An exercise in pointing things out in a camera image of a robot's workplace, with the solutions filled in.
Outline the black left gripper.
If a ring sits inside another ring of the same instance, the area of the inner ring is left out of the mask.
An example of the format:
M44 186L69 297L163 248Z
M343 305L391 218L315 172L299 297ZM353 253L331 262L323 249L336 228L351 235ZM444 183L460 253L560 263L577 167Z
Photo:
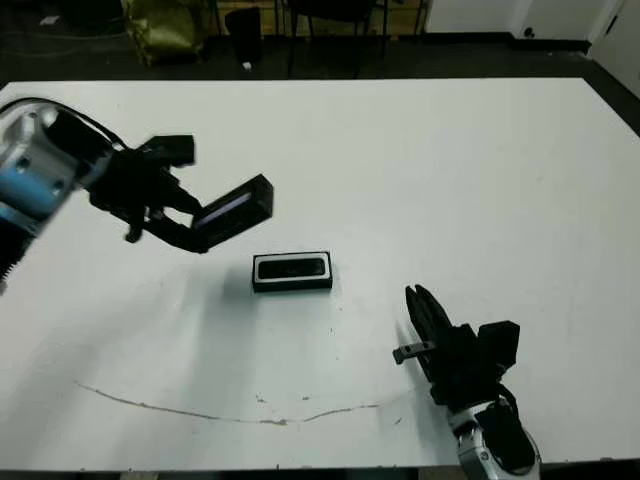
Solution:
M105 173L89 187L90 203L128 224L124 239L136 243L144 229L163 242L204 254L206 242L186 225L169 217L147 219L150 212L172 208L192 216L202 205L170 172L172 163L150 149L125 150L111 160Z

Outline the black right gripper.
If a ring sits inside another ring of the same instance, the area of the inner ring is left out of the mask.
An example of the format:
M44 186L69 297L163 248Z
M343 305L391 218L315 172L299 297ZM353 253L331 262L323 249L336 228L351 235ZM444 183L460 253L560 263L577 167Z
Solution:
M400 365L416 358L438 406L474 406L498 397L498 381L468 324L454 326L422 285L405 288L409 318L419 341L392 351Z

